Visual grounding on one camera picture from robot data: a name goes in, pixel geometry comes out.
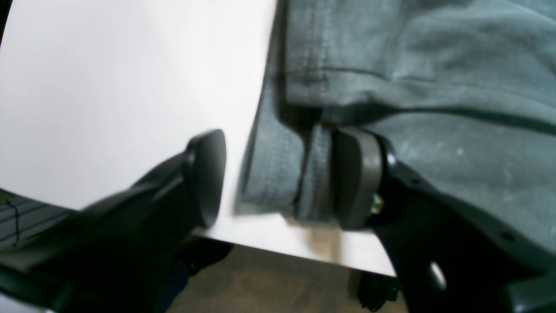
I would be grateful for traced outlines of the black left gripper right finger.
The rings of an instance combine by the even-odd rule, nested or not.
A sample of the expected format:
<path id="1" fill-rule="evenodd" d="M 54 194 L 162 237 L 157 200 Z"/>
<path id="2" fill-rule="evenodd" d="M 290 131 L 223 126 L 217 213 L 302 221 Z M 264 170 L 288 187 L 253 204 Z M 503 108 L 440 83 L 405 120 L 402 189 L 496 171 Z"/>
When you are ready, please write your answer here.
<path id="1" fill-rule="evenodd" d="M 379 238 L 411 313 L 555 311 L 555 253 L 437 190 L 387 138 L 335 130 L 332 168 L 336 219 Z"/>

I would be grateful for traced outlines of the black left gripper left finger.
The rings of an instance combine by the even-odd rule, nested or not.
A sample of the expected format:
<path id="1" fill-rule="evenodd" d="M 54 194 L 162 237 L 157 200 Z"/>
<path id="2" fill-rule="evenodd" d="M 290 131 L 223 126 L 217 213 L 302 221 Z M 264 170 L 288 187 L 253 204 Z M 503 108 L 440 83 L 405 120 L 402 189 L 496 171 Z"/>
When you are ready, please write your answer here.
<path id="1" fill-rule="evenodd" d="M 1 293 L 56 313 L 153 313 L 172 261 L 196 228 L 214 225 L 225 177 L 222 130 L 133 186 L 1 252 Z"/>

